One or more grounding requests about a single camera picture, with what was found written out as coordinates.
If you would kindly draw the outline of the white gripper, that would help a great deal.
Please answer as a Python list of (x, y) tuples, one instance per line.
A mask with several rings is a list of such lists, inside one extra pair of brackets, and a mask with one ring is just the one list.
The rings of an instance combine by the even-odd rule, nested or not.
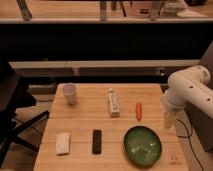
[(171, 90), (166, 90), (161, 98), (161, 103), (165, 110), (164, 113), (164, 128), (170, 129), (174, 123), (174, 114), (170, 112), (177, 112), (183, 109), (183, 99)]

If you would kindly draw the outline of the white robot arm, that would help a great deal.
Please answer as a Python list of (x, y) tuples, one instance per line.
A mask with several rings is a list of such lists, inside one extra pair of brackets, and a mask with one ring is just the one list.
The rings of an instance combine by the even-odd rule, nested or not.
[(213, 119), (213, 90), (207, 87), (210, 72), (201, 65), (172, 73), (161, 103), (165, 108), (164, 127), (170, 129), (176, 115), (191, 103)]

